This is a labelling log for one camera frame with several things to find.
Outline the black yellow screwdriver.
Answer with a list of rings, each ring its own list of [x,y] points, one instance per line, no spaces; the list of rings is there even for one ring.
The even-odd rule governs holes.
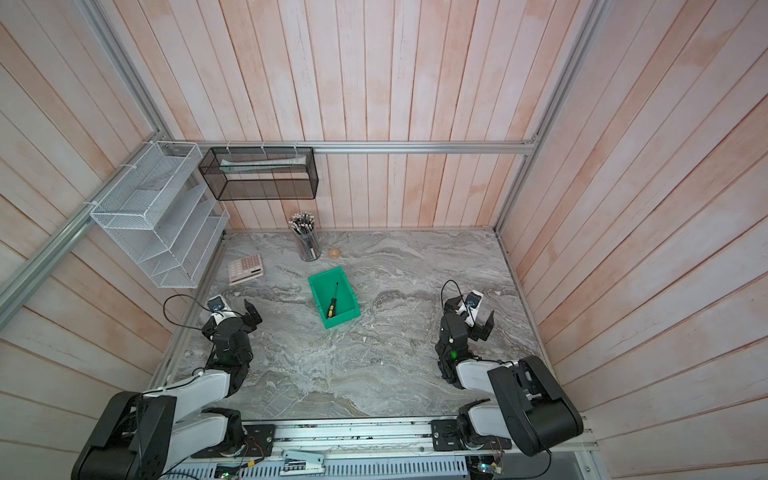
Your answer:
[[[338,301],[338,290],[339,290],[339,283],[335,284],[334,292],[330,300],[330,304],[328,306],[327,312],[326,312],[326,318],[331,319],[336,315],[337,310],[337,301]]]

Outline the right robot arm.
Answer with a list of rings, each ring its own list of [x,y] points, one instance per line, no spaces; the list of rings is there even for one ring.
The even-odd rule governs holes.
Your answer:
[[[514,361],[474,355],[469,342],[487,339],[494,317],[483,325],[468,319],[467,310],[446,306],[435,344],[443,380],[488,395],[459,409],[456,439],[469,449],[508,439],[532,457],[582,435],[581,414],[544,361],[536,355]]]

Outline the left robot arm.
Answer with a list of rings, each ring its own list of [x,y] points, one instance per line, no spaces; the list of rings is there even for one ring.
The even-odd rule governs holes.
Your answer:
[[[230,307],[210,298],[200,327],[212,349],[190,377],[144,392],[115,394],[72,468],[74,479],[158,479],[187,458],[210,450],[244,457],[249,446],[239,411],[218,402],[239,391],[253,360],[249,335],[262,322],[255,305]]]

